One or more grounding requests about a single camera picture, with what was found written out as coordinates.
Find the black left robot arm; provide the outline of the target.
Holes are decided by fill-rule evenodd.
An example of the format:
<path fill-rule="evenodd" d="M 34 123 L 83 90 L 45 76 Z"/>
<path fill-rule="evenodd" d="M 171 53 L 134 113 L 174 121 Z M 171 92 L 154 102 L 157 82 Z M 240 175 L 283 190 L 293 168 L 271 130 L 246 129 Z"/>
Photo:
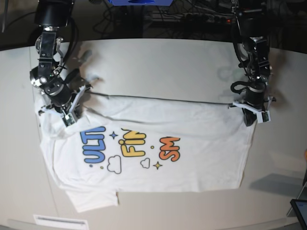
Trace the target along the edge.
<path fill-rule="evenodd" d="M 269 63 L 267 8 L 264 0 L 234 0 L 235 16 L 231 36 L 239 67 L 247 81 L 236 81 L 230 89 L 241 97 L 231 107 L 242 109 L 247 127 L 271 120 L 270 106 L 276 98 L 268 93 L 271 77 Z"/>

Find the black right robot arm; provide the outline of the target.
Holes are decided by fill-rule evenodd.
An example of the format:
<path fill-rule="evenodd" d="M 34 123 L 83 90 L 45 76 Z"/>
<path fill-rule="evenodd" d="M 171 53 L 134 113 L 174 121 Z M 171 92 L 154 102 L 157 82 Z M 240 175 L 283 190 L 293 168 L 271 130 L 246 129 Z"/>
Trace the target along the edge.
<path fill-rule="evenodd" d="M 60 50 L 63 38 L 58 30 L 71 22 L 73 0 L 40 0 L 35 12 L 35 24 L 42 28 L 35 42 L 39 54 L 38 66 L 30 71 L 30 82 L 51 101 L 47 108 L 66 114 L 74 98 L 73 92 L 60 76 L 72 49 L 72 43 L 66 54 Z"/>

